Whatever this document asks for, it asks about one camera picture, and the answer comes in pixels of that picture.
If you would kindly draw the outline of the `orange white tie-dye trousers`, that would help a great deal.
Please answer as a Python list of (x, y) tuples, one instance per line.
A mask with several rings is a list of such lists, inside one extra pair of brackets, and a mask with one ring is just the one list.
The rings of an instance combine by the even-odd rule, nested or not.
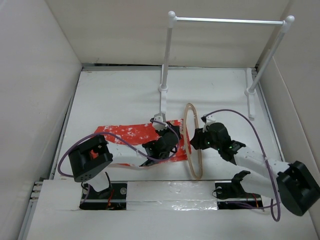
[[(135, 148), (146, 154), (142, 144), (157, 140), (160, 136), (155, 132), (151, 123), (134, 124), (134, 125), (105, 125), (98, 126), (96, 133), (110, 132), (121, 139), (125, 140)], [(125, 143), (112, 135), (105, 135), (108, 142), (108, 149), (113, 155), (112, 165), (123, 165), (139, 169), (147, 161), (147, 158), (136, 153)]]

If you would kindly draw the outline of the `wooden clothes hanger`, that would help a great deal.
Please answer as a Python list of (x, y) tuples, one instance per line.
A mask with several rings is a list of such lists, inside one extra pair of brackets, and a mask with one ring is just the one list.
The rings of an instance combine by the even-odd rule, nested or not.
[[(188, 117), (188, 111), (192, 110), (193, 112), (193, 119), (194, 119), (194, 125), (195, 125), (195, 131), (194, 136), (191, 140), (188, 141), (188, 130), (187, 130), (187, 117)], [(190, 173), (194, 177), (195, 180), (199, 181), (202, 179), (203, 176), (203, 158), (202, 158), (202, 152), (198, 145), (198, 139), (197, 134), (199, 131), (199, 121), (198, 121), (198, 114), (195, 106), (192, 103), (187, 103), (184, 109), (184, 115), (183, 115), (183, 123), (182, 123), (182, 136), (184, 141), (184, 148), (186, 152), (187, 162), (189, 165)], [(198, 157), (198, 174), (195, 173), (194, 167), (193, 167), (193, 161), (191, 158), (191, 151), (189, 150), (189, 146), (192, 146), (195, 150), (197, 150), (197, 157)]]

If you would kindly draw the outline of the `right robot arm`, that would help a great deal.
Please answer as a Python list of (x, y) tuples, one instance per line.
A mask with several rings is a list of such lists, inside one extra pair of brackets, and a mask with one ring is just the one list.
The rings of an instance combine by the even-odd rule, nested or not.
[(190, 144), (196, 150), (214, 149), (226, 162), (244, 168), (232, 179), (231, 191), (237, 197), (257, 193), (279, 199), (296, 216), (303, 216), (320, 198), (320, 187), (304, 163), (266, 158), (232, 140), (220, 122), (196, 128)]

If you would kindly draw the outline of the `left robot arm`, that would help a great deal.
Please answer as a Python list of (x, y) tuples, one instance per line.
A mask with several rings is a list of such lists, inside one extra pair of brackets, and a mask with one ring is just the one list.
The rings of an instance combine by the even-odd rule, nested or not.
[(62, 156), (68, 157), (76, 183), (86, 182), (100, 198), (111, 194), (110, 177), (105, 168), (110, 164), (148, 168), (174, 158), (180, 147), (180, 127), (170, 122), (160, 123), (159, 137), (143, 144), (132, 145), (111, 132), (90, 134), (71, 146)]

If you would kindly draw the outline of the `white foam board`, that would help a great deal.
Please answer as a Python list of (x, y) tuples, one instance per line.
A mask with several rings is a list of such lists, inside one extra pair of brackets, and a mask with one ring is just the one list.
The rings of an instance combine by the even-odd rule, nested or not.
[(81, 186), (44, 181), (29, 240), (316, 240), (308, 213), (219, 210), (211, 181), (128, 183), (125, 210), (81, 210)]

